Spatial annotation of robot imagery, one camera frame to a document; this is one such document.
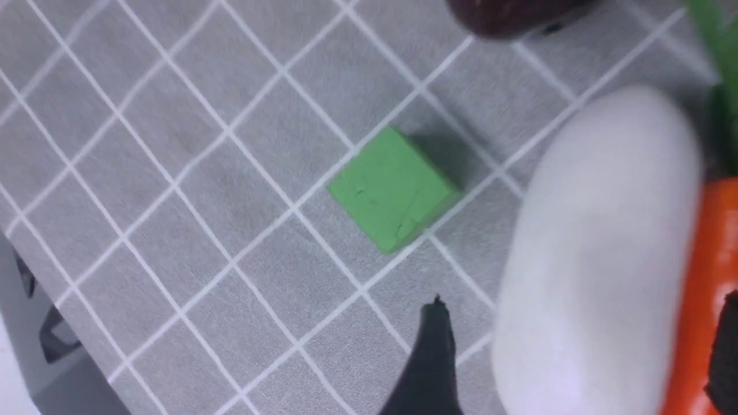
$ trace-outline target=orange carrot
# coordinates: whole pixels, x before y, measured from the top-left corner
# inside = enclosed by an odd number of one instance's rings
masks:
[[[706,186],[662,415],[719,415],[703,390],[725,296],[738,289],[738,178]]]

